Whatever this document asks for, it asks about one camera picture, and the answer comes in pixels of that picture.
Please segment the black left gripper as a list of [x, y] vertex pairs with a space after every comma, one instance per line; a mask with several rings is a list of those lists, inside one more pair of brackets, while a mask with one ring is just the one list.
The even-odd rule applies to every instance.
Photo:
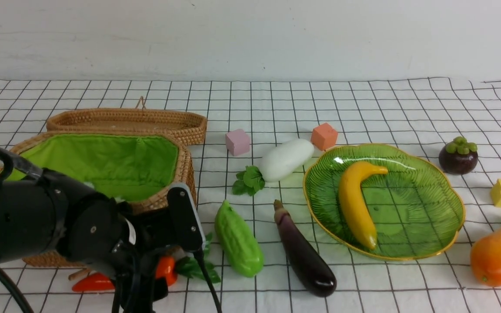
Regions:
[[158, 263], [177, 243], [169, 208], [133, 215], [117, 205], [105, 218], [104, 274], [114, 284], [113, 313], [152, 313], [168, 294], [166, 279], [156, 278]]

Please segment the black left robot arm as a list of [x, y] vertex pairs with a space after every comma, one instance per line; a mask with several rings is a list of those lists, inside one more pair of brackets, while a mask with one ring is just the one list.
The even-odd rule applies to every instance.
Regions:
[[156, 278], [160, 253], [177, 243], [164, 211], [134, 215], [77, 180], [49, 171], [39, 180], [0, 178], [0, 264], [48, 251], [109, 277], [112, 311], [152, 313], [169, 293]]

